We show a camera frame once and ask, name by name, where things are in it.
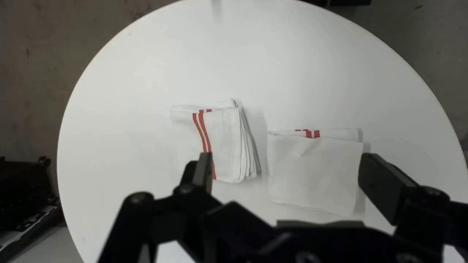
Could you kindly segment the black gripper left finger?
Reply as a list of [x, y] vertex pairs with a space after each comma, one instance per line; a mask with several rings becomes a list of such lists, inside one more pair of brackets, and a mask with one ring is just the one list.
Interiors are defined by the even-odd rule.
[[173, 188], [171, 199], [182, 204], [209, 204], [211, 191], [211, 155], [200, 153], [197, 161], [190, 161]]

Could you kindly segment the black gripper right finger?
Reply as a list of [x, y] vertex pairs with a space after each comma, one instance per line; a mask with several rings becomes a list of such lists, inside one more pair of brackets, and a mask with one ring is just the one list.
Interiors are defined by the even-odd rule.
[[447, 200], [434, 187], [419, 185], [396, 165], [377, 153], [362, 153], [358, 168], [358, 187], [390, 225], [397, 225], [409, 200]]

